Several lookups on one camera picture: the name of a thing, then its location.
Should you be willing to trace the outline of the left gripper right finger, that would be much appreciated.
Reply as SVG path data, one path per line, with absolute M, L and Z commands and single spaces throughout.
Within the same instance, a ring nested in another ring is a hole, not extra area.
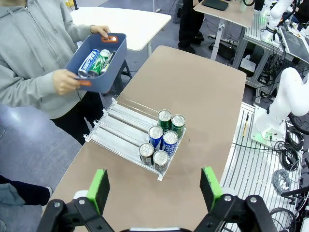
M 241 199 L 223 190 L 211 167 L 201 169 L 200 189 L 208 213 L 196 232 L 220 232 L 227 223 L 237 224 L 242 232 L 276 232 L 268 208 L 259 195 Z

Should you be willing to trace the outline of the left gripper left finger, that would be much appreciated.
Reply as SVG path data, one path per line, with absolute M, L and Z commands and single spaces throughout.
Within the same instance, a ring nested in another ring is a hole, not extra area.
M 89 232 L 112 232 L 103 211 L 110 191 L 108 172 L 98 169 L 85 196 L 65 203 L 50 200 L 37 227 L 38 232 L 72 232 L 84 226 Z

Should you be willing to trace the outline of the person's right hand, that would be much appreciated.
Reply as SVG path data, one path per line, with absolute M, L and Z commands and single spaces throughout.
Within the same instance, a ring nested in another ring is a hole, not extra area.
M 56 70 L 53 74 L 54 89 L 57 94 L 64 95 L 80 87 L 77 75 L 66 69 Z

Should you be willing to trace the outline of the person's left hand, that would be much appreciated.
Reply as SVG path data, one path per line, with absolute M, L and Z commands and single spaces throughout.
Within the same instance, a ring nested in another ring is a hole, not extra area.
M 108 26 L 97 26 L 97 25 L 91 25 L 90 26 L 90 32 L 92 34 L 100 34 L 103 39 L 108 39 L 109 33 L 111 32 Z

